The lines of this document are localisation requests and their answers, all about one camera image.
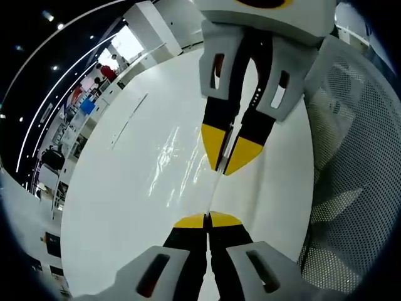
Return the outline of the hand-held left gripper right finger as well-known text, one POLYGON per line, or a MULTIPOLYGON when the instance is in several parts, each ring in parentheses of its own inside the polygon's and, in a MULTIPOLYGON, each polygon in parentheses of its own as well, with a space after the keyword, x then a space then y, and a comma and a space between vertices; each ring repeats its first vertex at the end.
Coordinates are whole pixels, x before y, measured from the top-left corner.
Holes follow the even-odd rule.
POLYGON ((234 216, 208 215, 211 265, 221 300, 344 300, 344 293, 306 281, 293 260, 254 242, 234 216))

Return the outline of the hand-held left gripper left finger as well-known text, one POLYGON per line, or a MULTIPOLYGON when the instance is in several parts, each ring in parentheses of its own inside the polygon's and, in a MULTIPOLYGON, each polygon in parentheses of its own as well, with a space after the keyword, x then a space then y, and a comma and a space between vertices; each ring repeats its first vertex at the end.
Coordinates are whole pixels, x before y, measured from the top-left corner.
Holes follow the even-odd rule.
POLYGON ((162 246, 119 269, 110 287, 75 300, 196 300, 206 272, 206 219, 202 213, 180 219, 162 246))

